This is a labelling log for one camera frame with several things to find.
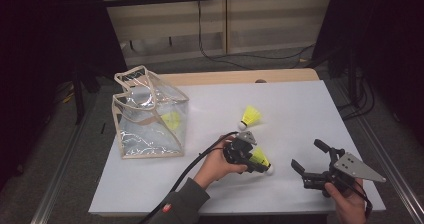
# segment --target shuttlecock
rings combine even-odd
[[[257,147],[250,157],[249,161],[261,164],[266,167],[265,174],[268,176],[272,176],[274,174],[274,166],[271,165],[268,158],[265,156],[265,153],[262,151],[260,147]]]
[[[175,129],[177,129],[180,126],[181,120],[180,120],[180,114],[178,114],[178,112],[172,111],[172,112],[166,113],[162,115],[161,118],[171,131],[175,131]]]
[[[247,126],[252,125],[253,123],[257,122],[259,119],[261,119],[261,113],[256,110],[253,106],[247,106],[246,110],[244,111],[243,118],[238,123],[238,127],[240,130],[245,130]]]

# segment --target transparent plastic box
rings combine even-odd
[[[184,155],[189,98],[144,66],[115,74],[112,113],[122,158]]]

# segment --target person's hand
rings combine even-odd
[[[356,179],[362,186],[362,179]],[[355,189],[362,193],[362,189],[355,183]],[[332,183],[325,183],[325,189],[328,194],[336,202],[336,213],[339,222],[342,224],[364,224],[365,218],[365,201],[360,196],[349,190],[348,193],[342,195]]]
[[[235,165],[230,164],[224,157],[222,149],[225,145],[228,145],[234,137],[229,136],[220,143],[218,143],[214,150],[212,150],[203,162],[202,167],[197,172],[196,176],[193,178],[197,184],[199,184],[203,189],[208,188],[208,186],[229,173],[241,173],[247,170],[246,165]]]

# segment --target finger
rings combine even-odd
[[[223,137],[224,137],[224,135],[219,136],[218,140],[223,138]],[[229,140],[229,139],[233,140],[234,138],[235,138],[234,136],[229,135],[226,138],[222,139],[221,141],[225,141],[225,140]]]
[[[229,143],[231,143],[234,140],[233,136],[228,136],[224,139],[222,139],[218,144],[216,144],[216,147],[224,147],[225,145],[228,145]]]
[[[247,166],[246,165],[230,165],[229,167],[229,171],[230,172],[245,172],[247,170]]]
[[[344,198],[350,198],[353,194],[355,194],[351,189],[346,189],[346,191],[344,191],[343,193],[342,193],[342,196],[344,197]]]
[[[362,190],[362,188],[364,187],[364,180],[356,178],[355,181],[355,189],[358,190],[360,193],[364,194]]]
[[[224,147],[224,142],[220,142],[215,145],[215,148],[223,148],[223,147]]]
[[[346,200],[343,195],[337,190],[337,188],[330,182],[325,183],[325,190],[327,190],[328,194],[336,201],[336,203],[340,206],[346,205]]]

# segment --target black cable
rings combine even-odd
[[[216,145],[218,145],[218,143],[220,143],[225,138],[227,138],[231,135],[237,134],[237,133],[238,132],[230,132],[230,133],[225,134],[224,136],[220,137],[216,142],[214,142],[210,147],[208,147],[204,152],[200,153],[199,156],[196,159],[194,159],[194,161],[191,162],[190,165],[187,166],[187,168],[183,171],[183,173],[181,173],[180,177],[175,182],[174,186],[171,188],[171,190],[169,192],[175,191],[178,188],[178,186],[181,184],[181,182],[183,181],[183,179],[185,178],[187,173],[190,172],[190,170],[193,169],[193,167],[196,166],[196,164],[199,163],[199,161],[202,160],[207,154],[209,154],[211,151],[215,150],[214,147]],[[161,203],[159,203],[155,207],[155,209],[153,209],[153,211],[151,211],[147,216],[145,216],[139,222],[139,224],[146,223],[146,221],[148,221],[150,218],[152,218],[156,214],[156,212],[159,211],[160,208],[161,208]]]
[[[215,151],[215,150],[224,150],[224,148],[222,148],[222,147],[213,148],[213,149],[209,150],[209,152],[207,154],[209,154],[209,153],[211,153],[212,151]]]
[[[359,105],[359,102],[362,101],[362,98],[365,98],[365,100],[362,102],[362,104],[360,106],[357,107],[357,110],[353,111],[352,113],[349,113],[348,115],[344,116],[342,119],[344,120],[345,118],[348,118],[349,116],[355,115],[357,113],[359,113],[361,110],[363,110],[365,108],[365,106],[367,105],[368,102],[368,94],[365,91],[365,87],[364,87],[364,83],[361,80],[360,82],[360,92],[361,92],[361,99],[356,102]]]
[[[361,81],[360,81],[360,85],[362,85],[362,83],[363,83],[363,77],[361,77]],[[345,108],[347,108],[347,107],[349,107],[349,106],[352,106],[354,103],[359,103],[359,102],[361,102],[362,101],[362,98],[364,98],[364,95],[365,95],[365,89],[364,88],[361,88],[360,89],[360,93],[359,93],[359,96],[356,98],[356,100],[355,101],[350,101],[349,103],[347,103],[347,104],[344,104],[344,105],[341,105],[341,106],[336,106],[337,107],[337,110],[339,111],[339,112],[341,112],[342,110],[344,110]]]
[[[197,7],[198,7],[198,11],[199,11],[199,38],[198,38],[199,39],[199,49],[200,49],[200,52],[202,53],[202,55],[204,57],[206,57],[207,59],[211,60],[211,61],[228,63],[228,64],[231,64],[231,65],[234,65],[234,66],[243,68],[243,69],[254,70],[252,68],[249,68],[249,67],[246,67],[246,66],[242,66],[242,65],[239,65],[239,64],[234,63],[234,62],[225,61],[225,60],[218,60],[218,59],[225,58],[225,57],[253,57],[253,58],[262,58],[262,59],[270,59],[270,60],[284,60],[284,59],[289,59],[289,58],[296,57],[296,56],[299,56],[299,59],[300,59],[300,55],[303,52],[305,52],[309,48],[315,46],[315,43],[314,44],[311,44],[311,45],[303,48],[300,52],[298,52],[296,54],[293,54],[293,55],[290,55],[290,56],[285,56],[285,57],[266,57],[266,56],[252,55],[252,54],[227,54],[227,55],[210,57],[210,56],[208,56],[205,53],[205,51],[203,49],[203,43],[202,43],[202,24],[201,24],[202,8],[201,8],[201,5],[200,5],[200,1],[197,2]],[[299,59],[298,59],[297,64],[294,65],[293,67],[290,67],[290,69],[293,69],[293,68],[295,68],[296,66],[299,65]]]
[[[361,193],[360,191],[356,190],[355,187],[353,187],[353,186],[347,184],[346,182],[344,182],[340,177],[336,177],[336,178],[337,178],[337,181],[339,181],[345,187],[349,188],[351,191],[353,191],[356,195],[358,195],[359,197],[361,197],[367,203],[367,205],[365,206],[365,218],[368,219],[368,217],[371,214],[373,205],[372,205],[371,201],[368,199],[367,193],[365,192],[365,189],[362,187],[362,185],[359,184],[355,180],[356,185],[358,185],[359,188],[361,188],[361,190],[362,190],[363,193]]]
[[[374,109],[374,106],[375,106],[375,96],[374,96],[374,90],[372,89],[372,86],[371,86],[371,84],[370,84],[368,81],[367,81],[367,85],[368,85],[368,88],[370,89],[370,93],[371,93],[371,106],[370,106],[370,107],[369,107],[366,111],[364,111],[364,112],[362,112],[362,111],[358,110],[358,111],[360,111],[360,112],[356,112],[356,114],[351,113],[351,114],[349,114],[348,116],[343,117],[343,118],[342,118],[342,119],[343,119],[343,121],[346,121],[346,120],[352,119],[352,118],[354,118],[354,117],[358,117],[358,116],[366,115],[366,114],[370,113],[370,112]]]
[[[204,57],[206,57],[207,59],[209,59],[209,60],[211,60],[211,61],[214,61],[214,62],[223,62],[223,63],[228,63],[228,64],[231,64],[231,65],[234,65],[234,66],[237,66],[237,67],[243,68],[243,69],[253,70],[252,68],[248,68],[248,67],[245,67],[245,66],[239,65],[239,64],[237,64],[237,63],[234,63],[234,62],[230,62],[230,61],[223,61],[223,60],[216,60],[216,58],[212,58],[212,57],[208,56],[208,55],[205,53],[205,51],[203,50],[203,43],[202,43],[202,24],[201,24],[202,10],[201,10],[201,6],[200,6],[200,1],[198,1],[198,2],[197,2],[197,7],[198,7],[198,10],[199,10],[199,49],[200,49],[200,52],[202,53],[202,55],[203,55]]]

